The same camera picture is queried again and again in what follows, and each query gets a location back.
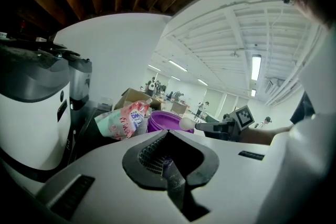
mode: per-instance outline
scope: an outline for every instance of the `ceiling light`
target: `ceiling light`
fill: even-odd
[[[154,68],[154,69],[156,69],[156,70],[158,70],[158,71],[161,71],[159,68],[153,67],[153,66],[151,66],[151,65],[148,65],[148,66],[151,67],[151,68]]]
[[[252,79],[258,80],[261,66],[261,55],[252,55]]]
[[[204,85],[208,86],[208,84],[206,84],[203,80],[198,79],[198,81],[199,81],[200,83],[203,83]]]
[[[169,60],[170,63],[172,63],[173,65],[177,66],[178,68],[181,68],[183,71],[187,72],[188,70],[186,70],[185,68],[179,66],[176,62],[173,62],[172,60]]]

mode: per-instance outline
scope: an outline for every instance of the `purple bowl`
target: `purple bowl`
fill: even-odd
[[[176,116],[169,112],[154,111],[148,120],[148,132],[154,132],[159,130],[181,130],[179,116]],[[194,133],[194,129],[190,129],[186,132]]]

